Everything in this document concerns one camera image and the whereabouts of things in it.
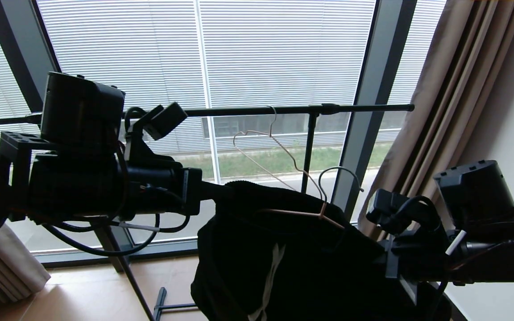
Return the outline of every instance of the road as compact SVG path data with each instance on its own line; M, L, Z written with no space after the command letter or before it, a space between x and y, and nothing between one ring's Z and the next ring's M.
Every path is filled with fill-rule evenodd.
M376 177L377 170L369 170L365 174L365 179L362 183L362 188L366 191L369 190L372 185L374 178ZM335 174L327 173L323 177L323 188L326 190L327 194L332 195L332 191L334 189L335 183ZM292 175L291 177L286 177L283 179L285 183L289 184L294 189L300 190L301 179L298 175ZM280 183L277 180L268 180L268 181L255 181L261 185L267 185L272 187L284 187L285 185ZM307 193L309 195L313 195L319 197L319 192L314 187L313 184L309 183L307 188ZM360 193L358 201L356 203L355 209L353 211L352 220L355 221L357 219L358 213L361 209L361 206L365 202L366 193ZM213 201L202 201L200 205L200 213L195 217L192 217L190 223L184 228L182 231L172 234L159 233L155 240L168 240L175 238L189 238L192 236L196 236L198 230L204 226L210 218L213 217L215 213L215 204ZM153 215L137 215L137 217L132 220L130 223L132 224L140 224L140 225L148 225L153 226L154 217ZM162 214L162 227L173 227L179 226L183 222L183 216L174 213L164 213ZM41 226L35 225L32 221L20 221L20 222L8 222L9 227L18 235L20 240L27 246L27 248L31 251L45 251L45 250L57 250L61 248L69 248L69 246L59 239L52 236L47 230L42 228ZM86 233L72 233L65 232L69 237L77 240L77 242L81 242L88 246L98 246L100 243L96 238L96 235L93 232ZM135 242L140 243L143 242L148 236L150 232L142 231L142 230L131 230L131 235Z

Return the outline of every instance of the beige curtain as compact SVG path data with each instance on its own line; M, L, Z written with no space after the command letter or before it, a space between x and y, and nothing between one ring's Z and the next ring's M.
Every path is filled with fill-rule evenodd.
M514 35L514 1L448 0L412 98L415 110L384 159L369 197L387 189L437 201L431 177L457 161L500 70ZM365 218L360 230L381 231ZM451 224L448 218L444 223Z
M51 278L6 224L0 229L0 301L15 302L41 291Z

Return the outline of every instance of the curtain fold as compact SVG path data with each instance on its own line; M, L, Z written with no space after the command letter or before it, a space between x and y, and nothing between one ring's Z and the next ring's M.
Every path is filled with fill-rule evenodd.
M51 278L6 224L0 229L0 301L15 302L41 291Z
M473 133L514 35L514 1L449 0L437 24L420 80L415 110L380 167L369 191L387 189L424 195L441 204L432 180L455 166ZM381 230L365 218L360 230L378 239ZM442 217L451 224L449 217Z

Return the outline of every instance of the tiled floor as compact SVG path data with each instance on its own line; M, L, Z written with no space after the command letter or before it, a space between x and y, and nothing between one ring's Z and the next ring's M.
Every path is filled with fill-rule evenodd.
M153 308L160 287L166 304L192 302L190 284L197 256L137 262L131 265ZM146 321L126 276L110 265L51 270L45 289L30 299L0 305L0 321ZM197 309L164 313L163 321L205 321Z

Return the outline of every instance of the clothes hanger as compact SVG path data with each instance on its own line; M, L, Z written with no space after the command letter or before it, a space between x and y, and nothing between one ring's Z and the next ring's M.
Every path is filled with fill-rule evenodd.
M294 189L292 186L290 186L289 184L285 183L283 180L281 180L279 177L277 177L275 174L271 173L269 170L267 170L265 167L261 166L261 164L257 163L257 161L255 161L255 159L251 158L251 156L247 155L244 151L242 151L240 148L237 147L237 145L235 144L235 138L237 138L237 136L239 135L243 135L243 136L246 136L247 134L249 134L249 132L253 132L255 134L259 134L259 135L265 135L265 136L269 136L271 139L273 139L275 141L275 143L277 143L277 145L279 145L288 155L289 157L292 159L293 161L293 166L294 166L294 169L297 170L298 172L300 173L303 173L304 175L306 175L306 177L308 177L308 179L310 179L310 181L312 181L312 183L315 185L315 187L318 189L319 193L320 193L320 199L323 201L323 205L320 209L320 212L319 213L308 213L308 212L300 212L300 211L289 211L289 210L277 210L277 209L263 209L261 211L267 211L267 212L270 212L270 213L280 213L280 214L290 214L290 215L302 215L302 216L309 216L309 217L318 217L322 220L325 220L327 221L328 223L331 223L332 225L344 230L344 226L342 226L341 224L333 221L332 219L326 217L324 215L324 212L326 210L326 207L327 207L327 195L326 193L320 188L319 185L316 184L315 180L310 177L310 175L298 168L297 164L296 164L296 159L294 158L294 156L291 154L291 152L289 152L280 142L279 140L277 140L277 138L275 138L273 136L273 124L275 123L275 121L277 121L277 110L275 110L275 108L273 106L267 106L267 107L270 107L273 109L273 112L275 113L275 118L273 119L273 122L271 122L271 124L269 125L269 133L266 133L266 132L258 132L256 130L246 130L244 132L238 132L237 134L235 134L233 136L233 147L235 149L237 149L237 151L239 151L241 154L243 154L245 157L249 158L249 160L251 160L251 162L255 163L255 165L259 166L262 170L264 170L265 172L267 172L269 175L271 175L272 177L274 177L277 181L280 181L281 183L283 183L284 185L286 185L287 187L289 187L290 189L292 189L293 191L296 191L296 189Z

